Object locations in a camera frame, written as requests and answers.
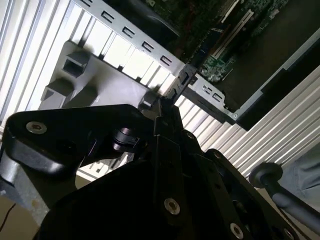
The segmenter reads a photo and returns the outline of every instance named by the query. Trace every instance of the cable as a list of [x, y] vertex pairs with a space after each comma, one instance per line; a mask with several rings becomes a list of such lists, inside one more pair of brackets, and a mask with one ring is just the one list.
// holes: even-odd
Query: cable
[[302, 237], [304, 237], [306, 240], [311, 240], [311, 238], [308, 237], [308, 236], [304, 233], [304, 231], [302, 231], [302, 230], [288, 217], [288, 215], [285, 214], [285, 212], [284, 212], [280, 207], [277, 206], [277, 208], [279, 209], [279, 212], [283, 215], [283, 217], [289, 222], [289, 224], [291, 224], [291, 225], [294, 227], [294, 229], [295, 229], [298, 233], [300, 233], [300, 234], [302, 235]]
[[9, 208], [9, 210], [6, 212], [6, 215], [5, 215], [5, 217], [4, 217], [4, 219], [3, 219], [3, 222], [2, 222], [2, 224], [1, 224], [1, 226], [0, 226], [0, 233], [1, 233], [1, 231], [2, 231], [2, 229], [4, 228], [4, 226], [5, 226], [5, 224], [6, 224], [6, 221], [7, 221], [7, 219], [8, 219], [8, 217], [9, 217], [9, 214], [10, 214], [10, 212], [11, 212], [11, 210], [15, 207], [15, 203]]

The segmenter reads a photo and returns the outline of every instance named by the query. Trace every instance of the corrugated metal wall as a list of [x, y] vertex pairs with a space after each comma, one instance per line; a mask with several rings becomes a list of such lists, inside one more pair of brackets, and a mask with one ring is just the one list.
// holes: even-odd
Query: corrugated metal wall
[[[36, 110], [63, 44], [71, 40], [149, 88], [164, 93], [175, 76], [69, 0], [0, 2], [1, 128], [15, 112]], [[183, 96], [183, 124], [202, 149], [220, 150], [247, 176], [262, 162], [288, 163], [320, 141], [320, 69], [315, 70], [249, 132], [221, 124]]]

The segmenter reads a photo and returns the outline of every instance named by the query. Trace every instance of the silver screw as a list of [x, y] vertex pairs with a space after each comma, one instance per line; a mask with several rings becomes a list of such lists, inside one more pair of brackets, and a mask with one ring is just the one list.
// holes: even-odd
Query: silver screw
[[186, 135], [187, 135], [190, 139], [194, 139], [194, 136], [192, 135], [192, 133], [187, 132]]
[[46, 125], [38, 121], [30, 121], [26, 124], [26, 129], [33, 134], [44, 134], [47, 131]]
[[288, 229], [285, 228], [284, 232], [291, 240], [295, 240], [295, 237], [292, 235], [292, 233]]
[[242, 232], [241, 228], [237, 224], [231, 223], [230, 230], [237, 239], [240, 239], [240, 240], [244, 239], [244, 233]]
[[172, 215], [178, 215], [180, 213], [179, 204], [171, 197], [164, 200], [164, 207]]

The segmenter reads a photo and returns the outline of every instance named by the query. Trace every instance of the black plastic part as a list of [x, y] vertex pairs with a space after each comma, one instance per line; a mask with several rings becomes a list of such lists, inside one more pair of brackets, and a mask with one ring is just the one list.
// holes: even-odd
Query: black plastic part
[[112, 147], [118, 152], [139, 153], [151, 136], [141, 135], [132, 128], [120, 128], [114, 131]]
[[169, 225], [182, 227], [190, 220], [190, 214], [184, 191], [180, 146], [160, 134], [155, 138], [155, 152], [151, 160], [154, 166], [153, 202], [162, 210], [164, 200], [173, 198], [179, 204], [180, 213], [173, 216], [165, 209], [162, 212]]
[[37, 239], [170, 239], [174, 229], [153, 206], [152, 173], [148, 161], [133, 161], [68, 195], [46, 215]]
[[[44, 134], [26, 129], [35, 120], [46, 125]], [[114, 129], [135, 129], [140, 138], [152, 136], [153, 124], [131, 105], [19, 112], [7, 121], [3, 147], [18, 163], [63, 178], [80, 165], [119, 157], [112, 148]]]
[[273, 162], [263, 162], [256, 166], [249, 176], [249, 182], [255, 188], [263, 189], [265, 185], [262, 182], [263, 176], [269, 176], [274, 179], [274, 181], [279, 181], [282, 177], [283, 170], [280, 165]]
[[294, 239], [299, 239], [292, 227], [282, 217], [276, 217], [278, 216], [276, 210], [221, 152], [209, 149], [205, 156], [216, 165], [232, 202], [241, 203], [242, 211], [247, 214], [247, 217], [241, 220], [247, 225], [254, 239], [278, 240], [280, 235], [281, 239], [290, 240], [284, 229], [288, 229]]
[[[228, 191], [223, 183], [221, 176], [217, 170], [216, 165], [210, 159], [205, 156], [199, 154], [193, 154], [194, 158], [194, 168], [198, 170], [199, 175], [194, 175], [194, 178], [199, 181], [199, 186], [201, 183], [207, 188], [207, 196], [203, 197], [201, 193], [195, 194], [198, 198], [203, 198], [203, 201], [209, 200], [209, 202], [215, 203], [211, 206], [213, 212], [220, 212], [220, 216], [217, 216], [216, 220], [211, 222], [208, 220], [208, 224], [214, 225], [220, 223], [220, 226], [228, 226], [230, 223], [237, 224], [240, 229], [242, 229], [244, 239], [253, 240], [253, 236], [249, 233], [243, 223], [240, 221], [239, 216], [236, 212], [236, 209], [231, 201], [231, 198], [228, 194]], [[224, 239], [233, 239], [234, 234], [228, 229], [225, 230]]]
[[279, 208], [320, 236], [320, 212], [280, 186], [274, 175], [262, 176], [261, 183]]

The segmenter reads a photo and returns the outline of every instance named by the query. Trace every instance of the black mounting arm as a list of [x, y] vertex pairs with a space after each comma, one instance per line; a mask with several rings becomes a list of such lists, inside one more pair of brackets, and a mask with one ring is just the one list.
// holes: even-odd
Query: black mounting arm
[[[202, 152], [172, 102], [150, 111], [155, 119], [130, 105], [8, 119], [0, 191], [41, 224], [35, 239], [299, 239], [220, 152]], [[123, 152], [133, 160], [76, 190], [80, 166]]]

